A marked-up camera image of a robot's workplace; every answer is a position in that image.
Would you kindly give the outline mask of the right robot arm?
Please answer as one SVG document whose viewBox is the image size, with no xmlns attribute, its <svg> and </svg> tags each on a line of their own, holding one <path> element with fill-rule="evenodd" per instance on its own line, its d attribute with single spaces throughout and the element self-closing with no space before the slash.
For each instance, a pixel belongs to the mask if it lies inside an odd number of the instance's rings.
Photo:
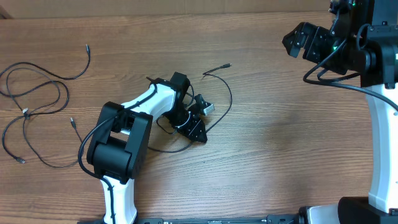
<svg viewBox="0 0 398 224">
<path fill-rule="evenodd" d="M 332 1 L 330 28 L 301 22 L 282 39 L 287 53 L 314 63 L 305 83 L 364 93 L 373 141 L 373 176 L 365 197 L 302 207 L 298 223 L 397 222 L 397 2 Z"/>
</svg>

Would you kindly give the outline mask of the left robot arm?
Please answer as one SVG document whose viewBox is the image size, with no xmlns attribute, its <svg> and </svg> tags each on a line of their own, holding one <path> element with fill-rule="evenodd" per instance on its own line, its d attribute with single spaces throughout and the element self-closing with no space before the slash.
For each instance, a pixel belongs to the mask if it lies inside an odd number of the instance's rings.
<svg viewBox="0 0 398 224">
<path fill-rule="evenodd" d="M 98 122 L 84 138 L 79 155 L 93 166 L 89 175 L 99 179 L 104 189 L 106 211 L 99 223 L 134 223 L 134 180 L 144 163 L 152 123 L 165 116 L 174 130 L 191 142 L 207 141 L 201 120 L 214 111 L 201 94 L 186 107 L 183 99 L 190 80 L 174 73 L 170 80 L 156 78 L 149 89 L 134 100 L 103 105 Z"/>
</svg>

